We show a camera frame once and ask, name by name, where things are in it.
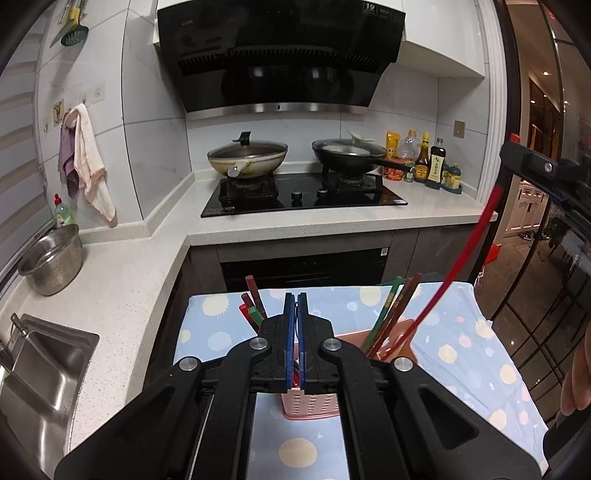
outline black range hood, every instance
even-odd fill
[[[192,0],[159,10],[158,30],[188,118],[363,113],[404,17],[361,0]]]

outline purple towel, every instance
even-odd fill
[[[68,195],[74,198],[78,193],[78,172],[74,169],[74,137],[76,131],[73,128],[62,126],[60,136],[60,153],[57,157],[57,171],[60,180],[68,187]]]

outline black glass cooktop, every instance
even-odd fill
[[[201,217],[372,205],[408,202],[386,188],[377,175],[343,179],[333,172],[270,174],[252,180],[221,179]]]

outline human hand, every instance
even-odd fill
[[[566,374],[560,397],[560,410],[571,415],[575,410],[584,410],[591,404],[591,322],[587,325],[585,338],[574,353],[573,366]]]

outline white quartz countertop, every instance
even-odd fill
[[[80,389],[71,447],[141,391],[164,307],[189,246],[476,223],[483,210],[465,194],[403,181],[385,184],[409,205],[203,219],[200,214],[217,180],[196,181],[152,237],[85,245],[82,270],[58,294],[42,297],[19,284],[20,307],[9,302],[0,316],[16,310],[100,336]]]

